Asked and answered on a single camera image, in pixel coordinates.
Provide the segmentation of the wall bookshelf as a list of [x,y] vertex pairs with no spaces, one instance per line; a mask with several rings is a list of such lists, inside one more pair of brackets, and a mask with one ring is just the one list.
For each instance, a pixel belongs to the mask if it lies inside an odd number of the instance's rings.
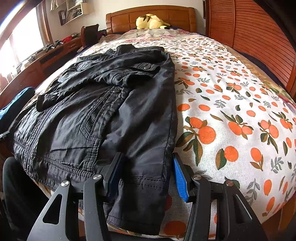
[[91,13],[89,4],[83,0],[54,0],[50,1],[50,8],[58,11],[62,26]]

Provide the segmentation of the wooden desk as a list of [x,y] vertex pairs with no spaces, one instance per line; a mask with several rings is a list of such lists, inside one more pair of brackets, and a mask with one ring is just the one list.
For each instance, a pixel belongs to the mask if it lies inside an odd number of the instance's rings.
[[23,89],[27,87],[38,87],[46,78],[74,58],[80,47],[82,47],[80,38],[75,38],[70,42],[56,47],[31,63],[1,92],[1,108],[8,105]]

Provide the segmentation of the dark wooden chair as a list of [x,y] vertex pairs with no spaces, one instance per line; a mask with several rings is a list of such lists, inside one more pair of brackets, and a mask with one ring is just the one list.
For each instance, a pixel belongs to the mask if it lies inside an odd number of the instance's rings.
[[91,26],[82,26],[80,39],[82,47],[89,47],[99,42],[100,35],[98,32],[99,24]]

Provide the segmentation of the wooden louvered wardrobe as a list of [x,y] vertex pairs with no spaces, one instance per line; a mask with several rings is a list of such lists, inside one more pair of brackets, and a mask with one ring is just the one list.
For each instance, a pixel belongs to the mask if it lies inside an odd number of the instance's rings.
[[256,1],[204,1],[206,35],[262,62],[295,98],[295,44]]

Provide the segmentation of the red item on desk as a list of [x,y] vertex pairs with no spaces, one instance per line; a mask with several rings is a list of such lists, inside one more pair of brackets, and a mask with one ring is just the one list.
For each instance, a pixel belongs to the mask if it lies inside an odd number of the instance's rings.
[[72,40],[72,36],[68,36],[68,37],[65,37],[64,39],[62,39],[61,42],[67,43],[67,42],[70,42],[71,40]]

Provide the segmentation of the wooden headboard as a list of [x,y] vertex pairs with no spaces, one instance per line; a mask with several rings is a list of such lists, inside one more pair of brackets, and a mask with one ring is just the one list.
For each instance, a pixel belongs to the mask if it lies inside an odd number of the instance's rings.
[[107,34],[128,32],[137,27],[137,18],[142,17],[147,23],[150,23],[152,16],[156,16],[163,22],[188,32],[196,32],[197,30],[194,8],[172,5],[154,5],[139,6],[107,14]]

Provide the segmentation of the black jacket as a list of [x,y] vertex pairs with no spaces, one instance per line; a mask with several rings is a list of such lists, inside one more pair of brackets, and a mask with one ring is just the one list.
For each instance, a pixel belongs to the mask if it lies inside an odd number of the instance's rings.
[[124,155],[107,222],[158,235],[177,134],[175,66],[163,47],[120,45],[80,57],[11,127],[25,172],[55,190]]

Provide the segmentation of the orange print bedsheet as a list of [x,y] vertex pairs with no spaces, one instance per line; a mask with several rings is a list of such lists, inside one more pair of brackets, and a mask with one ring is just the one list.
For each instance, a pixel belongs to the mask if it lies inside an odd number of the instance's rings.
[[195,173],[231,180],[269,240],[284,240],[295,215],[295,104],[229,47],[204,36],[95,44],[84,55],[122,44],[161,46],[175,65],[176,152]]

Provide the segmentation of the yellow plush toy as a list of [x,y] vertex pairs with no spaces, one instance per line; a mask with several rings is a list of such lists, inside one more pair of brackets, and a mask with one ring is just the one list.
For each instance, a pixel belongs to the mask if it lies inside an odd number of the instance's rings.
[[136,19],[135,25],[138,30],[165,29],[171,26],[170,24],[165,23],[162,19],[153,14],[145,14],[143,16],[139,16]]

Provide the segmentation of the floral quilt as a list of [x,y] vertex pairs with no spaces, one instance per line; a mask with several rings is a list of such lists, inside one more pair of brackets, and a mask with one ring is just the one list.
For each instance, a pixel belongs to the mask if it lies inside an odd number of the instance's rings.
[[115,43],[116,41],[126,41],[128,43],[133,42],[146,42],[156,40],[168,40],[179,37],[187,36],[200,36],[198,33],[188,32],[182,29],[144,29],[144,30],[130,30],[124,34],[110,34],[106,37],[102,37],[99,44]]

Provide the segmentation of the blue cloth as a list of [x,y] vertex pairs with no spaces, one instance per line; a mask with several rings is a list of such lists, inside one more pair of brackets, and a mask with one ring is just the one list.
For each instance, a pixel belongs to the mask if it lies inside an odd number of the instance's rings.
[[13,100],[1,109],[1,134],[5,133],[26,103],[34,96],[35,88],[27,87],[19,92]]

